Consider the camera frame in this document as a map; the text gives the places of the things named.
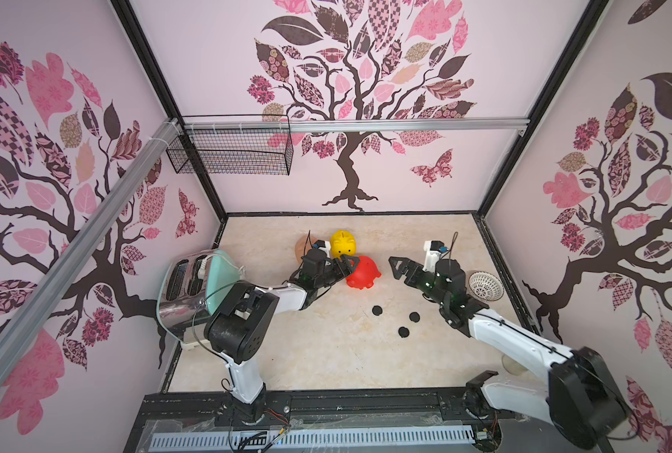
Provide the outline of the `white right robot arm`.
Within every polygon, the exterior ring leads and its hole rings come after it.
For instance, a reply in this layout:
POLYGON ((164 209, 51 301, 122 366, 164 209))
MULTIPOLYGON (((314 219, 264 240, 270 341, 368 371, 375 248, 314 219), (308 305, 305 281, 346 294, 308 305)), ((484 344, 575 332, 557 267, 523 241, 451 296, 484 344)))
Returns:
POLYGON ((395 279, 438 305, 453 330, 494 347, 534 376, 502 377, 487 370, 474 377, 462 398, 472 417, 511 411, 551 424, 575 447, 612 451, 610 435, 630 419, 630 407, 598 352, 558 345, 508 321, 470 296, 460 264, 438 252, 429 252, 423 264, 403 257, 389 264, 395 279))

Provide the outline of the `yellow piggy bank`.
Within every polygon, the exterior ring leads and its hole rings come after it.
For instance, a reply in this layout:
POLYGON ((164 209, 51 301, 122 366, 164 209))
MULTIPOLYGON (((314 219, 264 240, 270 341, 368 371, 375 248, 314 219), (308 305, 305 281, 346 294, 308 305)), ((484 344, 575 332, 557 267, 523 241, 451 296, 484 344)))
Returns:
POLYGON ((330 255, 332 258, 341 256, 355 256, 357 253, 357 242, 355 237, 346 230, 336 231, 330 238, 330 255))

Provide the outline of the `red piggy bank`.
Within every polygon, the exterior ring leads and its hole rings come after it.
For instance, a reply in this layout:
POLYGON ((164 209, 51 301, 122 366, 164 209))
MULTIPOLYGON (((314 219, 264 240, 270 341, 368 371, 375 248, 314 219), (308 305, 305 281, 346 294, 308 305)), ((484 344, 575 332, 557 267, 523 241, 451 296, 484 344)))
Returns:
POLYGON ((377 264, 368 256, 358 256, 359 263, 354 272, 347 277, 347 286, 352 289, 371 289, 375 281, 382 277, 377 264))

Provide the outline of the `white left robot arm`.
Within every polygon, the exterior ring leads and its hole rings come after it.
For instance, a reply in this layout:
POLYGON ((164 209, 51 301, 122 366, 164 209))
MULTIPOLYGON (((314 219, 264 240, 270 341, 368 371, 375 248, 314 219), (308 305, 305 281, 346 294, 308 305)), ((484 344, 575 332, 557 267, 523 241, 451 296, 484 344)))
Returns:
POLYGON ((359 264, 355 256, 330 258, 323 249, 313 248, 281 286, 263 287, 242 279, 228 286, 204 333, 213 353, 226 363, 230 394, 237 401, 253 405, 265 392, 255 356, 273 317, 309 308, 336 283, 351 277, 359 264))

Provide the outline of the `pink piggy bank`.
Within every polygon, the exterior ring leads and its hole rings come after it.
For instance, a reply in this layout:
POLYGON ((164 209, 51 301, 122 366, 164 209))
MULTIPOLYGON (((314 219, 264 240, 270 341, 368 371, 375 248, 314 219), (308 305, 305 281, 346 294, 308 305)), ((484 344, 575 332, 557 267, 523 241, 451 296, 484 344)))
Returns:
POLYGON ((302 264, 302 258, 305 256, 308 251, 309 241, 308 236, 303 235, 297 241, 294 246, 294 255, 296 256, 296 262, 298 265, 302 264))

